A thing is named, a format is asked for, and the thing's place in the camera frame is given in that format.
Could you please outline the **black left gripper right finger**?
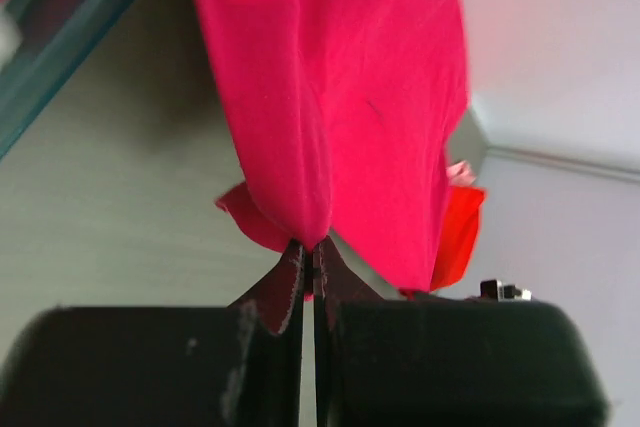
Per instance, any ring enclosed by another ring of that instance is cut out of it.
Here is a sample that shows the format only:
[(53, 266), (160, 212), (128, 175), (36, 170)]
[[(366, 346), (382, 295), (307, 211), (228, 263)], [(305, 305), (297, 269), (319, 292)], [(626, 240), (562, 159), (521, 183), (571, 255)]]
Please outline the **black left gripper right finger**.
[(337, 319), (344, 303), (386, 301), (345, 263), (329, 237), (310, 254), (314, 308), (315, 398), (319, 426), (387, 426), (386, 414), (367, 402), (358, 410), (344, 398)]

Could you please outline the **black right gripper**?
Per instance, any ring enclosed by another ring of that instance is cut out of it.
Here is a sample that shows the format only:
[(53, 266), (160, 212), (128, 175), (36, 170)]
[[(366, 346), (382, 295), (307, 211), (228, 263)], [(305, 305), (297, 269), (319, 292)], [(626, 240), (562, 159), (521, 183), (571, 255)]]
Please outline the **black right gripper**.
[(488, 302), (530, 302), (533, 300), (530, 290), (520, 288), (515, 284), (505, 284), (498, 279), (482, 281), (479, 289), (479, 294), (470, 297), (470, 300)]

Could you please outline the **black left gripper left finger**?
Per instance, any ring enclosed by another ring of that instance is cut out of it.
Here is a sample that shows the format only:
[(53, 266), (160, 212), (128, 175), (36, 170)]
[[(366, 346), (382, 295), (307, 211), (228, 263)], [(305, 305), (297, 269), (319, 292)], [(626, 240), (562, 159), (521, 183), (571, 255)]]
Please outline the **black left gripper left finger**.
[(239, 313), (240, 363), (220, 400), (230, 426), (297, 426), (305, 249), (292, 241), (278, 262), (230, 305)]

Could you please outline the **magenta pink t shirt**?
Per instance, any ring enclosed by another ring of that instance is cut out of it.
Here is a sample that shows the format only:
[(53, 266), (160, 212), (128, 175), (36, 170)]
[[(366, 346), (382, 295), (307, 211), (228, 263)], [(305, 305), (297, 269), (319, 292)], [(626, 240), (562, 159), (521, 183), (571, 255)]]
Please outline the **magenta pink t shirt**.
[(218, 200), (277, 252), (337, 233), (430, 291), (469, 101), (460, 0), (195, 0), (244, 179)]

